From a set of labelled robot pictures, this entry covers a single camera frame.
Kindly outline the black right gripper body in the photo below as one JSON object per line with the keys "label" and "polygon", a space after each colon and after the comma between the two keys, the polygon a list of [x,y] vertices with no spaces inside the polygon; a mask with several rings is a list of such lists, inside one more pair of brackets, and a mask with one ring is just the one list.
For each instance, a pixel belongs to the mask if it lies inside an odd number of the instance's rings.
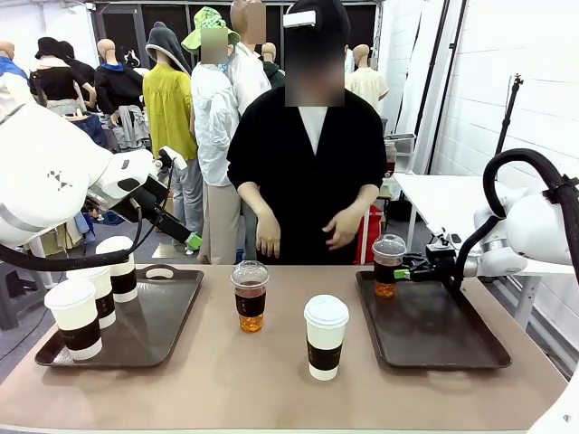
{"label": "black right gripper body", "polygon": [[452,246],[427,246],[429,279],[451,279],[456,267],[456,250]]}

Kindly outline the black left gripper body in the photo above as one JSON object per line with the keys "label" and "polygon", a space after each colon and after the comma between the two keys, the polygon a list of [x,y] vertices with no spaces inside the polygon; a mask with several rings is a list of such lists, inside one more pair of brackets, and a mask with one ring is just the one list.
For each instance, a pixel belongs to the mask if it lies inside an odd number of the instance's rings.
{"label": "black left gripper body", "polygon": [[137,222],[138,211],[130,202],[133,199],[140,206],[142,218],[156,222],[161,220],[164,214],[162,203],[167,194],[167,187],[155,177],[149,176],[143,185],[114,206],[114,213],[128,222]]}

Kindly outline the person's left hand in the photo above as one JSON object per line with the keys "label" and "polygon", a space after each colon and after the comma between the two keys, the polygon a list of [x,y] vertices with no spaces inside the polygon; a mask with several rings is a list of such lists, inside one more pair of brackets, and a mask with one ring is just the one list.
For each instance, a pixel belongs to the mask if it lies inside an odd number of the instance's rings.
{"label": "person's left hand", "polygon": [[326,241],[330,250],[341,249],[355,238],[364,213],[352,205],[338,212],[330,220],[322,229],[323,232],[331,235],[331,238]]}

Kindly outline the person's right hand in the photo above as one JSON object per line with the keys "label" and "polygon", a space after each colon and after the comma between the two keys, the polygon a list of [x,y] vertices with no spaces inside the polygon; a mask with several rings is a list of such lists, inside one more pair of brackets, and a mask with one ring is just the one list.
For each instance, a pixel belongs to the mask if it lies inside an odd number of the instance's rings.
{"label": "person's right hand", "polygon": [[280,225],[271,210],[257,214],[256,249],[267,258],[280,256]]}

